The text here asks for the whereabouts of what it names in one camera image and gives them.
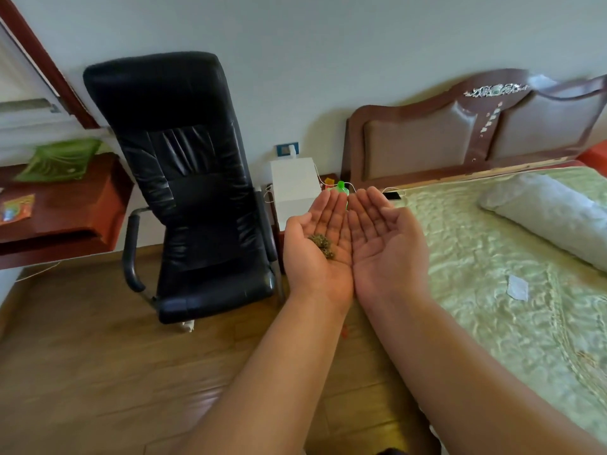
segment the finger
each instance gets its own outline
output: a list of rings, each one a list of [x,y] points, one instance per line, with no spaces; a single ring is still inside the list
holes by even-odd
[[[312,214],[306,212],[303,215],[289,217],[285,227],[285,247],[294,240],[304,239],[304,226],[310,223]]]
[[[373,222],[373,226],[375,226],[375,231],[377,232],[378,236],[383,236],[390,230],[388,229],[388,225],[386,225],[382,214],[379,213],[379,210],[371,200],[371,195],[375,195],[376,193],[385,199],[385,196],[383,196],[375,187],[369,188],[368,191],[357,191],[356,197],[360,201],[360,204],[365,208],[365,211],[367,211],[369,219],[371,219]]]
[[[369,217],[369,214],[365,210],[365,207],[360,203],[360,197],[362,195],[366,195],[367,192],[363,189],[357,190],[355,194],[350,195],[350,206],[353,211],[358,215],[358,220],[360,222],[360,227],[362,231],[365,233],[365,237],[367,240],[371,240],[373,238],[377,238],[377,230],[375,229],[375,225],[373,221]]]
[[[338,247],[341,247],[343,250],[345,250],[347,253],[352,253],[352,233],[350,231],[350,223],[348,220],[348,215],[344,214],[344,220],[342,221],[342,227],[341,230],[339,231],[339,241],[337,241],[338,243]]]
[[[312,222],[318,223],[321,218],[322,212],[325,210],[327,203],[329,202],[329,198],[331,196],[331,191],[323,190],[321,194],[316,197],[312,206],[308,209],[308,212],[312,213]]]
[[[339,193],[338,200],[335,202],[333,213],[329,219],[329,224],[327,224],[327,232],[325,233],[327,239],[329,239],[332,243],[337,243],[339,241],[339,235],[344,223],[345,205],[347,202],[348,195],[345,193]]]
[[[304,227],[304,234],[313,235],[316,229],[316,224],[321,219],[322,211],[329,201],[330,192],[328,190],[321,191],[321,194],[316,197],[308,212],[311,214],[310,222]]]
[[[369,187],[367,194],[377,210],[381,209],[382,207],[394,208],[394,205],[388,201],[388,198],[386,198],[383,193],[377,190],[375,187]]]
[[[401,209],[394,209],[393,207],[382,207],[379,209],[379,213],[382,214],[385,219],[385,224],[390,230],[398,230],[398,216],[401,214]]]
[[[393,230],[399,230],[400,233],[414,231],[424,234],[420,223],[408,207],[399,207],[398,209],[389,209],[384,207],[381,209],[382,215],[386,219],[388,227]]]
[[[350,235],[352,240],[352,249],[359,249],[367,244],[367,237],[362,231],[358,213],[355,210],[348,212],[348,225],[350,226]]]
[[[333,215],[333,209],[335,208],[335,204],[338,202],[339,191],[336,189],[329,191],[329,199],[325,205],[321,213],[321,217],[316,224],[316,229],[314,233],[316,235],[324,235],[327,236],[327,226],[329,221],[331,220],[331,216]]]

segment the pillow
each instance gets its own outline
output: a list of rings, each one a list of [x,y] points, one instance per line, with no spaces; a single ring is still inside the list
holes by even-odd
[[[551,177],[516,175],[483,193],[478,203],[607,271],[607,209]]]

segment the chair leg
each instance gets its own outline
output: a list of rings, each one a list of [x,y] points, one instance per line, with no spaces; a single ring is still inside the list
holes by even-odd
[[[192,319],[192,321],[182,322],[181,328],[186,332],[193,332],[193,319]]]
[[[280,271],[280,264],[278,260],[271,263],[272,273],[274,273],[274,279],[276,280],[276,295],[278,295],[278,302],[280,305],[284,305],[286,302],[285,289],[282,285],[282,272]]]

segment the wooden headboard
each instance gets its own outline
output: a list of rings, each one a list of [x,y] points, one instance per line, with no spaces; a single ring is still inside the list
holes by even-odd
[[[348,119],[341,178],[388,187],[573,159],[607,102],[607,75],[558,83],[527,70],[480,73],[407,106]]]

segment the smartphone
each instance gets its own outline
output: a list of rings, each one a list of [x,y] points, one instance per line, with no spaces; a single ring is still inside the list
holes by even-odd
[[[383,193],[383,195],[389,200],[389,201],[398,201],[400,200],[401,196],[398,194],[398,191],[385,191]]]

